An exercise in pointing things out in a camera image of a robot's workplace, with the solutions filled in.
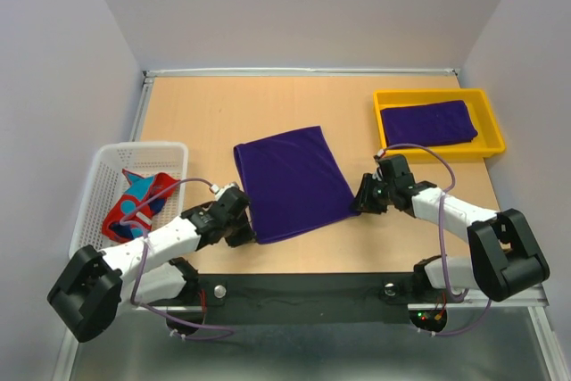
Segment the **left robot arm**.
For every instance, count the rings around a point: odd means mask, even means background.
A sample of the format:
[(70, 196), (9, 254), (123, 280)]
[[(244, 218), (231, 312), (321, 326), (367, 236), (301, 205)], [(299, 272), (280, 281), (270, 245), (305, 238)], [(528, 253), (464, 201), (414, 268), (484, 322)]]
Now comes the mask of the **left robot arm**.
[(250, 203), (239, 187), (228, 185), (213, 202), (183, 211), (147, 237), (101, 251), (86, 245), (71, 256), (47, 301), (73, 336), (88, 342), (111, 325), (145, 273), (222, 239), (231, 246), (251, 242)]

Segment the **purple towel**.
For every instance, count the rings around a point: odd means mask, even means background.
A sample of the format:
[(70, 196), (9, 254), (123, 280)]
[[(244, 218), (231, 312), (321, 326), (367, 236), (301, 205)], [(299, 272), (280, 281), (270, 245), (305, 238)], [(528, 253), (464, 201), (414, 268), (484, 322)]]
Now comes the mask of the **purple towel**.
[(236, 169), (251, 199), (259, 244), (274, 244), (349, 219), (354, 194), (322, 128), (298, 128), (238, 144)]
[(386, 108), (380, 115), (389, 145), (457, 145), (478, 136), (468, 108), (460, 100)]

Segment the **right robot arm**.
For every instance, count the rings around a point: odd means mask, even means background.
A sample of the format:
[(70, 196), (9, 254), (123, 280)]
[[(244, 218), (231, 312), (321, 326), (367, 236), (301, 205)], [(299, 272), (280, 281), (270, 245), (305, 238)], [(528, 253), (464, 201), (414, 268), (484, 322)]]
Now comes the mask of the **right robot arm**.
[(485, 209), (431, 182), (417, 181), (401, 154), (380, 152), (375, 162), (376, 171), (361, 179), (353, 210), (382, 214), (394, 207), (436, 225), (441, 247), (445, 233), (451, 233), (469, 248), (467, 258), (442, 252), (415, 266), (410, 290), (419, 300), (430, 301), (442, 290), (479, 290), (502, 302), (550, 277), (550, 266), (521, 211)]

